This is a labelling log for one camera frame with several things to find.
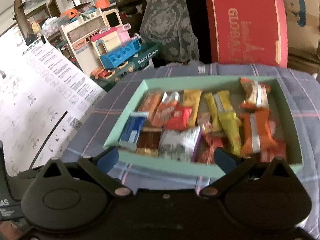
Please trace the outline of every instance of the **screw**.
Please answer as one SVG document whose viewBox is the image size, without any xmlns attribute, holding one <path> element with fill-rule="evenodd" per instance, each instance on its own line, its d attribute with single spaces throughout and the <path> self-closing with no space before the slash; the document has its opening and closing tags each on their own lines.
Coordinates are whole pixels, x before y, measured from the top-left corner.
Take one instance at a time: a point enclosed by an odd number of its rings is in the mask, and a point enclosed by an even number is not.
<svg viewBox="0 0 320 240">
<path fill-rule="evenodd" d="M 204 188 L 201 193 L 207 196 L 214 196 L 218 194 L 218 190 L 215 187 L 206 187 Z"/>
<path fill-rule="evenodd" d="M 120 187 L 115 190 L 115 194 L 121 197 L 127 196 L 131 193 L 131 190 L 126 187 Z"/>
</svg>

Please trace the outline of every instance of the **candy box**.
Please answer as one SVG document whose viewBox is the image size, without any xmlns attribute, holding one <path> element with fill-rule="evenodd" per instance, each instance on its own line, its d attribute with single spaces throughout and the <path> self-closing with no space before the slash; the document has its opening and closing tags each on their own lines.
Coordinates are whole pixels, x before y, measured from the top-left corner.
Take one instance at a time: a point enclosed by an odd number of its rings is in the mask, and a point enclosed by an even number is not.
<svg viewBox="0 0 320 240">
<path fill-rule="evenodd" d="M 206 0 L 212 62 L 287 67 L 283 0 Z"/>
<path fill-rule="evenodd" d="M 276 77 L 264 76 L 248 78 L 258 82 L 265 82 L 271 86 L 270 94 L 268 94 L 268 101 L 272 114 L 278 115 L 276 120 L 279 121 L 279 124 L 277 123 L 276 130 L 282 130 L 283 135 L 281 136 L 283 136 L 283 139 L 287 143 L 286 155 L 290 167 L 294 172 L 299 171 L 303 167 L 300 140 L 303 140 L 304 138 L 299 138 L 297 135 L 297 130 L 287 99 L 278 80 Z M 145 79 L 140 83 L 132 97 L 125 102 L 126 107 L 122 111 L 122 114 L 118 118 L 112 131 L 109 134 L 106 134 L 104 148 L 108 148 L 119 141 L 119 137 L 121 136 L 121 132 L 130 113 L 139 109 L 148 91 L 162 90 L 166 91 L 168 94 L 178 91 L 180 95 L 179 103 L 181 104 L 183 101 L 181 96 L 186 89 L 203 91 L 200 98 L 198 114 L 208 112 L 207 102 L 204 97 L 205 94 L 215 94 L 221 90 L 230 91 L 230 101 L 237 115 L 240 116 L 240 114 L 245 113 L 244 109 L 239 108 L 240 103 L 245 99 L 244 90 L 240 83 L 240 76 L 193 76 Z M 199 143 L 197 152 L 203 150 L 205 150 L 205 145 L 200 145 Z M 125 150 L 119 150 L 119 161 L 143 166 L 149 169 L 179 173 L 187 176 L 219 178 L 224 175 L 223 171 L 215 164 L 195 163 L 192 161 L 190 163 L 185 163 L 172 159 L 142 156 Z"/>
</svg>

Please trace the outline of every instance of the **blue candy wrapper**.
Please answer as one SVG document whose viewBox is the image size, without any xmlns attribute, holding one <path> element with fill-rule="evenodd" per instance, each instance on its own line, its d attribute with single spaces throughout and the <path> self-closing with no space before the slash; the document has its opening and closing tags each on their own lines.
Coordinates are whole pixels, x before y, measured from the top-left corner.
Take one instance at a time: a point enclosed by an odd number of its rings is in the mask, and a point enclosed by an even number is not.
<svg viewBox="0 0 320 240">
<path fill-rule="evenodd" d="M 121 147 L 125 147 L 134 152 L 136 151 L 141 128 L 148 115 L 149 112 L 132 112 L 130 114 L 119 140 Z"/>
</svg>

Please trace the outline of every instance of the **mint green box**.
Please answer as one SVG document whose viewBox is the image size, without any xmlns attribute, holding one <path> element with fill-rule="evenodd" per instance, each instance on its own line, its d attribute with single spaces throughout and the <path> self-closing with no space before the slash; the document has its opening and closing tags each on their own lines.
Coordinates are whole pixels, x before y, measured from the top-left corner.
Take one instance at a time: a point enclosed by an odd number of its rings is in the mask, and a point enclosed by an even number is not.
<svg viewBox="0 0 320 240">
<path fill-rule="evenodd" d="M 279 117 L 278 119 L 281 120 L 283 137 L 287 142 L 287 161 L 292 170 L 297 173 L 303 167 L 300 140 L 294 124 L 292 113 L 279 82 L 275 77 L 269 76 L 250 76 L 248 78 L 259 82 L 265 82 L 271 86 L 271 92 L 268 95 L 270 109 L 273 112 L 277 112 Z M 182 91 L 184 89 L 201 89 L 202 91 L 208 92 L 229 90 L 230 97 L 234 93 L 243 94 L 243 98 L 241 98 L 241 100 L 244 100 L 244 91 L 239 80 L 240 76 L 168 77 L 144 80 L 137 88 L 118 121 L 114 125 L 111 133 L 105 141 L 104 148 L 106 149 L 111 145 L 117 144 L 130 113 L 137 109 L 142 101 L 142 98 L 148 90 L 161 89 L 164 91 Z M 237 108 L 237 105 L 232 102 L 232 100 L 231 103 L 238 114 L 239 108 Z M 119 151 L 119 160 L 151 169 L 184 175 L 213 178 L 220 178 L 224 175 L 224 172 L 214 164 L 206 165 L 200 163 L 182 163 L 168 159 L 141 156 L 127 151 Z"/>
</svg>

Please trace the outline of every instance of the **qr code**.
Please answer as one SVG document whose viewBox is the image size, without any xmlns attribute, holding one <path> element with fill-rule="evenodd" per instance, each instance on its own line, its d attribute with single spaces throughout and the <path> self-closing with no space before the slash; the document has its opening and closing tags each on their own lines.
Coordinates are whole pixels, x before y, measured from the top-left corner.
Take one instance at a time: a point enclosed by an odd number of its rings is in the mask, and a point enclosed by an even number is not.
<svg viewBox="0 0 320 240">
<path fill-rule="evenodd" d="M 82 122 L 80 122 L 78 119 L 74 118 L 71 123 L 70 126 L 75 129 L 75 130 L 79 130 L 80 126 L 82 125 Z"/>
<path fill-rule="evenodd" d="M 205 66 L 198 66 L 198 74 L 205 74 Z"/>
</svg>

